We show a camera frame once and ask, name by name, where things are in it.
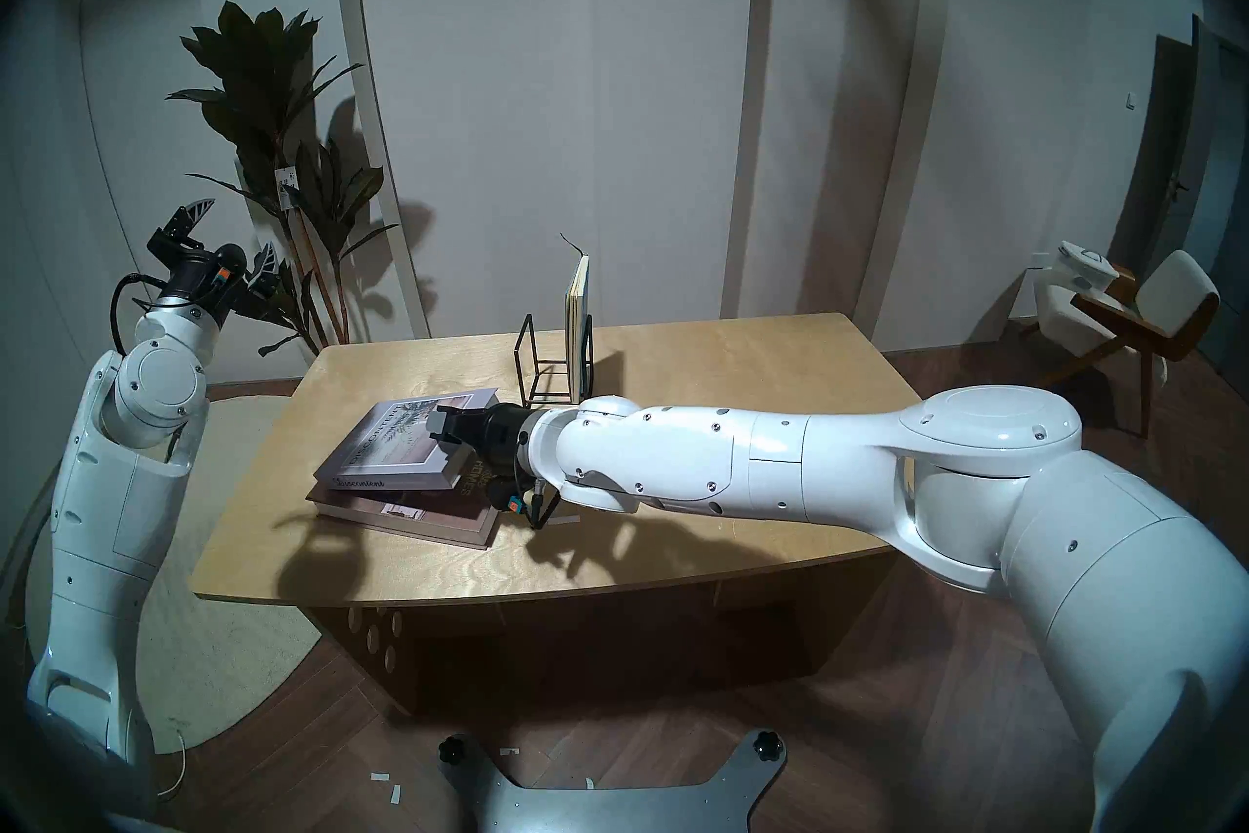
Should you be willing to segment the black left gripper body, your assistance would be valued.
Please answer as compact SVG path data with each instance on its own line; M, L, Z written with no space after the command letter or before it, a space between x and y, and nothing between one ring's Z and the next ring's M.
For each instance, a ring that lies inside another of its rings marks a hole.
M149 251L169 269L170 276L160 283L160 296L147 303L154 308L200 308L224 326L235 313L279 326L285 326L279 308L271 303L276 291L252 291L252 262L237 244L224 244L209 251L179 229L156 230L147 242Z

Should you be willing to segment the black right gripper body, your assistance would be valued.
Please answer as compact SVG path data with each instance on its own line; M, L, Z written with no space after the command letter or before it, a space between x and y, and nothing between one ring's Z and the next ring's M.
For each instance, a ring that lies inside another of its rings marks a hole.
M473 408L471 450L490 471L485 492L496 511L548 517L546 487L521 462L521 450L528 442L525 425L537 413L535 408L511 402Z

